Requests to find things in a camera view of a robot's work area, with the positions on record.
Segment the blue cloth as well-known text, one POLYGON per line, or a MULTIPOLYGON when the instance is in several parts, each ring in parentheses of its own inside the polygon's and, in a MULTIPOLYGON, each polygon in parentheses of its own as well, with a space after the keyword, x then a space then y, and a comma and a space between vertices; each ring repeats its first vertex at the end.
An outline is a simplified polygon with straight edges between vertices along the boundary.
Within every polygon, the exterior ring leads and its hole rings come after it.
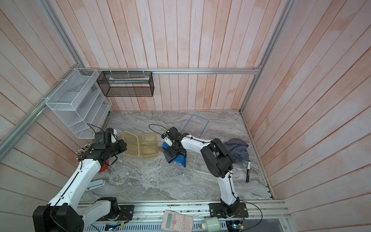
POLYGON ((186 150, 184 148, 175 149, 166 142, 163 142, 162 148, 165 159, 168 163, 177 162, 183 167, 186 167, 186 150))

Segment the yellow lunch box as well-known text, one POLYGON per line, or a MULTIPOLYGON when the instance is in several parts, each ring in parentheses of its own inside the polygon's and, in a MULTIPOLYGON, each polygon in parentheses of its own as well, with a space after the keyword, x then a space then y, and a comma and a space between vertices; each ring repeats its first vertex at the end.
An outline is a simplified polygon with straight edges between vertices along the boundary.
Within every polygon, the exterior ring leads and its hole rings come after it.
POLYGON ((158 156, 159 146, 155 133, 142 134, 139 136, 139 150, 143 159, 152 159, 158 156))

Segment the grey cloth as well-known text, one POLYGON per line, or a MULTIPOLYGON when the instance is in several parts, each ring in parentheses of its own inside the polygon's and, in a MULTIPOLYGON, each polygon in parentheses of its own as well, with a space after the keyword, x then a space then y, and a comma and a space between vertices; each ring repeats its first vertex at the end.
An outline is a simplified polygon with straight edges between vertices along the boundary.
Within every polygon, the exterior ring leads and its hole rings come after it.
POLYGON ((241 139, 231 139, 224 143, 227 151, 231 155, 235 164, 248 162, 249 153, 247 151, 249 145, 241 139))

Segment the clear lunch box blue rim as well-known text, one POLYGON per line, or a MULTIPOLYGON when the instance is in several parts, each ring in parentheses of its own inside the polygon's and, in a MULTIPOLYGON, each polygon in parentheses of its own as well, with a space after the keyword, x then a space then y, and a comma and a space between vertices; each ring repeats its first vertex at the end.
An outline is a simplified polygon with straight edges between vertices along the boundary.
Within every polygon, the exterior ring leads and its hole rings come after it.
POLYGON ((214 177, 208 170, 207 165, 203 159, 203 156, 200 153, 195 153, 193 169, 196 173, 204 175, 205 177, 214 177))

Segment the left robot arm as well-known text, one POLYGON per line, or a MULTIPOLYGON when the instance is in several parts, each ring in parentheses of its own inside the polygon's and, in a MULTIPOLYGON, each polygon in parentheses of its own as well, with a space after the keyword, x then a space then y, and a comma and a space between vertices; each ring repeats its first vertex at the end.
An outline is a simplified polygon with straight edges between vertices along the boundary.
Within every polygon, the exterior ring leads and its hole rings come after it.
POLYGON ((117 220, 121 210, 115 197, 102 197, 78 210, 79 202, 93 177, 108 160, 117 158, 127 149, 127 144, 118 139, 117 131, 108 128, 95 133, 94 143, 78 156, 79 165, 65 186, 46 206, 38 206, 33 215, 37 232, 82 232, 100 218, 117 220))

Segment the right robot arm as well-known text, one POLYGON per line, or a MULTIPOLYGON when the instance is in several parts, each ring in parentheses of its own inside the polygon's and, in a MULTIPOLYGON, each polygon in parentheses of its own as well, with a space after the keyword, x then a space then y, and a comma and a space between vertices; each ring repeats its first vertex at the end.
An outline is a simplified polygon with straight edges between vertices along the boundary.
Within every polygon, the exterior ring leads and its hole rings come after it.
POLYGON ((236 215, 241 202, 232 178, 233 160, 224 144, 217 138, 203 140, 188 133, 181 134, 175 127, 168 129, 161 138, 168 163, 177 162, 186 167, 187 152, 194 151, 202 155, 208 171, 217 178, 221 198, 219 204, 212 205, 215 209, 211 210, 211 215, 220 218, 236 215))

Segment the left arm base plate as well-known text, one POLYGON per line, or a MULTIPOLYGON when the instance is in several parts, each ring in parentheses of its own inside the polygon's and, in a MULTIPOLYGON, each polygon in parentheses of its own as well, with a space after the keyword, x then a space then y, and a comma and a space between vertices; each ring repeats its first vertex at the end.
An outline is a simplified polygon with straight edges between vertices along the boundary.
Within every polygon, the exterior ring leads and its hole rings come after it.
POLYGON ((119 205, 120 211, 116 216, 103 216, 97 221, 131 221, 134 208, 134 205, 119 205))

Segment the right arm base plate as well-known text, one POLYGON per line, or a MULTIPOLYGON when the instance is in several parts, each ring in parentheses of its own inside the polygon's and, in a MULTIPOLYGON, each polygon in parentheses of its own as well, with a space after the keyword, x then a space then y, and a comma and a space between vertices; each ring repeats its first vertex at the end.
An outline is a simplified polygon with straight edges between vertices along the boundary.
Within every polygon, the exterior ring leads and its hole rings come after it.
POLYGON ((245 203, 235 203, 230 206, 225 203, 210 203, 210 217, 217 218, 247 218, 248 211, 245 203))

